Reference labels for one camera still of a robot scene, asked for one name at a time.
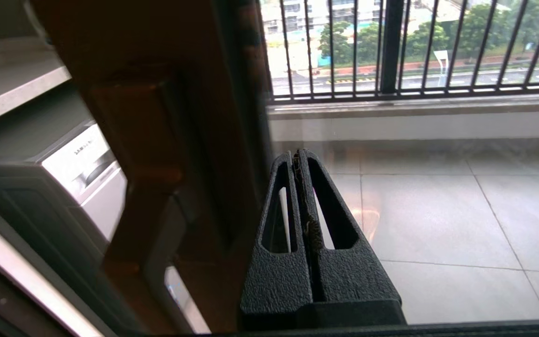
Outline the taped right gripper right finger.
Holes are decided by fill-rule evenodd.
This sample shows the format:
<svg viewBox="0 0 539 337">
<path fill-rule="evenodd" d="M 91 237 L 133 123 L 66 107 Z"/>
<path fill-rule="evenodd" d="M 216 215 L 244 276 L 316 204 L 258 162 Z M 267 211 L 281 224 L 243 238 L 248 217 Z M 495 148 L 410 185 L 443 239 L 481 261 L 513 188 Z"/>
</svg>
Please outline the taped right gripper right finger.
<svg viewBox="0 0 539 337">
<path fill-rule="evenodd" d="M 294 166 L 314 298 L 402 303 L 319 157 L 299 149 Z"/>
</svg>

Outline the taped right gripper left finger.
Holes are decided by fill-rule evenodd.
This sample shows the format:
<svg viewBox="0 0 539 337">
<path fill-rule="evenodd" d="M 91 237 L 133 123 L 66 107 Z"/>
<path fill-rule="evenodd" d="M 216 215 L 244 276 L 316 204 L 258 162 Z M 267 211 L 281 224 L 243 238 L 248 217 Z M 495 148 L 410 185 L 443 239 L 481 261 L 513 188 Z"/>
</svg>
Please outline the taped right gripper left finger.
<svg viewBox="0 0 539 337">
<path fill-rule="evenodd" d="M 242 315 L 289 315 L 311 301 L 293 160 L 285 152 L 272 163 L 240 311 Z"/>
</svg>

